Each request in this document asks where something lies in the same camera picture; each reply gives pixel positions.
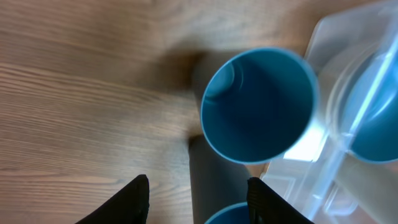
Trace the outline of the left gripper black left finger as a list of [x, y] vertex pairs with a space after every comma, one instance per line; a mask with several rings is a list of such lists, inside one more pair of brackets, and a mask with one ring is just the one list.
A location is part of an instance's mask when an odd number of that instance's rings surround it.
[[76, 224], [146, 224], [149, 193], [149, 179], [140, 174]]

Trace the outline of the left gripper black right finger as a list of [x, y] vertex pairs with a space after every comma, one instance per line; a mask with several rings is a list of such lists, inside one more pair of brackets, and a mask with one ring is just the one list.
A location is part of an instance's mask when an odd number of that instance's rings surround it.
[[257, 177], [248, 179], [246, 196], [253, 224], [313, 224]]

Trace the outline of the tall dark blue cup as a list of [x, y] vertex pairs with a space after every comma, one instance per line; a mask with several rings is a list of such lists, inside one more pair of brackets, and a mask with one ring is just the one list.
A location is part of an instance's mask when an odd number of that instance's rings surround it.
[[195, 64], [192, 86], [205, 139], [238, 164], [269, 162], [292, 149], [320, 104], [313, 68], [280, 47], [209, 52]]
[[194, 224], [249, 223], [247, 168], [217, 154], [202, 134], [189, 140], [188, 153]]

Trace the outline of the blue bowl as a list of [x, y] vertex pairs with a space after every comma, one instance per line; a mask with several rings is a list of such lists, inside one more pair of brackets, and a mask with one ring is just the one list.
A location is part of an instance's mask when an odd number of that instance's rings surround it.
[[351, 152], [358, 159], [370, 163], [397, 160], [397, 61], [393, 62], [368, 113], [362, 119]]

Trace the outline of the cream bowl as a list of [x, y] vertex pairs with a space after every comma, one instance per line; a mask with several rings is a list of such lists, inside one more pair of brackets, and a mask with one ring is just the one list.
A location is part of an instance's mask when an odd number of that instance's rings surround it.
[[323, 119], [330, 136], [340, 135], [340, 111], [354, 80], [354, 73], [378, 49], [378, 42], [362, 42], [344, 49], [321, 69], [318, 80], [321, 84]]

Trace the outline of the clear plastic storage bin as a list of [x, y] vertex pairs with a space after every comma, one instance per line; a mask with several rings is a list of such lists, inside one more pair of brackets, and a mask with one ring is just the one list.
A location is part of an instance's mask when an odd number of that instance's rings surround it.
[[305, 59], [320, 74], [338, 53], [362, 42], [378, 49], [354, 73], [340, 111], [340, 135], [330, 136], [320, 109], [304, 138], [274, 159], [262, 180], [315, 223], [396, 223], [397, 160], [370, 163], [351, 152], [375, 95], [397, 61], [397, 2], [383, 1], [324, 17]]

